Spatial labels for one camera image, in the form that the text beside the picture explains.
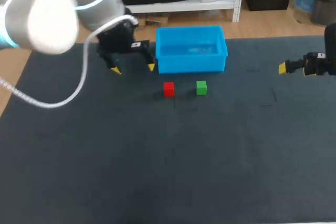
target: table surface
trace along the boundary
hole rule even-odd
[[[336,79],[280,76],[322,37],[228,40],[223,73],[159,75],[139,55],[117,76],[91,49],[69,105],[12,97],[0,118],[0,223],[286,223],[336,220]],[[81,46],[30,57],[18,87],[57,102]],[[175,98],[163,82],[175,82]],[[208,95],[195,94],[207,81]]]

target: blue container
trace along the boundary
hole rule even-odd
[[[224,71],[227,48],[221,26],[156,30],[159,73]]]

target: floor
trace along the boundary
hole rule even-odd
[[[220,25],[227,39],[324,34],[324,28],[310,23],[305,15],[299,15],[293,7],[289,7],[288,10],[250,12],[244,3],[238,23],[231,22],[232,14],[231,10],[210,13],[174,13],[170,17],[167,26]],[[137,40],[150,39],[155,41],[155,31],[156,27],[148,26],[144,30],[138,30],[135,36]],[[83,42],[88,34],[88,31],[81,28],[78,42]],[[0,51],[0,76],[11,84],[16,84],[29,55],[30,50],[25,49]],[[10,93],[0,88],[0,116],[7,105],[9,97]]]

